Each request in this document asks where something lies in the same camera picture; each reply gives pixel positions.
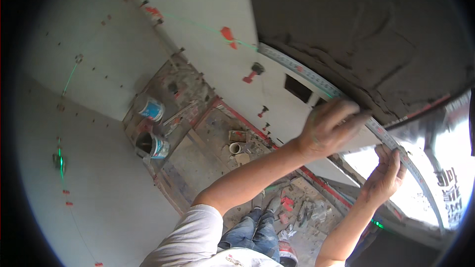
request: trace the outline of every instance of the hand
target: hand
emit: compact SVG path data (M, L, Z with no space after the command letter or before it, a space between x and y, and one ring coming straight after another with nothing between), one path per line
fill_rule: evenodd
M377 145L374 151L380 163L364 183L358 199L377 209L401 187L407 168L401 164L397 149L391 151L385 145Z
M308 162L328 157L358 134L370 117L368 112L359 113L355 102L332 99L312 110L296 139L298 150Z

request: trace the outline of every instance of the plastic bucket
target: plastic bucket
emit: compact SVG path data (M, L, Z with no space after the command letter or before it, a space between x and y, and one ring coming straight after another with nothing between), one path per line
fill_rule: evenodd
M157 135L151 132L142 132L137 137L135 146L148 153L152 159L163 159L168 156L170 143L159 139Z
M135 110L146 118L158 122L162 119L163 113L165 113L165 106L163 103L147 95L146 93L140 94L134 102Z
M280 264L284 267L297 267L297 252L288 241L279 240Z

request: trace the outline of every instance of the man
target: man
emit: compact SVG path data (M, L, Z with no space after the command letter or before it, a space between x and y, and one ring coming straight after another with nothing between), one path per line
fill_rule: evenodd
M357 104L343 99L332 99L316 107L308 116L299 137L231 171L199 193L175 230L145 258L141 267L281 266L276 240L269 233L272 226L269 218L273 218L276 209L274 200L259 223L261 210L256 206L221 238L222 216L255 196L259 198L265 187L302 165L339 151L358 134L369 117L368 113L359 112ZM361 188L348 215L324 241L316 267L344 266L377 208L401 186L406 168L400 163L399 152L379 145L376 153L380 158L379 165ZM247 237L249 229L254 232L256 226L258 229L254 237ZM241 232L240 239L237 239L238 234L230 235L236 228L243 227L247 229ZM262 243L266 236L271 241Z

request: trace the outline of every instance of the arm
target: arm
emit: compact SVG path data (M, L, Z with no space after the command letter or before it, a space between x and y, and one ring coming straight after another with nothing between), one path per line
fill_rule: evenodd
M401 165L399 151L391 152L378 145L379 165L361 188L358 199L341 224L325 239L315 267L343 264L353 252L359 237L374 213L401 186L406 167Z
M254 198L272 182L306 163L327 157L358 134L369 114L343 99L315 108L307 118L299 137L264 157L234 169L203 190L193 202L216 208L221 215Z

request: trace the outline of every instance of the jeans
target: jeans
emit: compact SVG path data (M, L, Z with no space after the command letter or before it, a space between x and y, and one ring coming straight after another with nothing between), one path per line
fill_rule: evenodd
M262 216L261 214L260 208L254 208L243 216L237 225L224 233L217 246L222 249L249 248L279 263L279 242L274 230L274 213L266 210Z

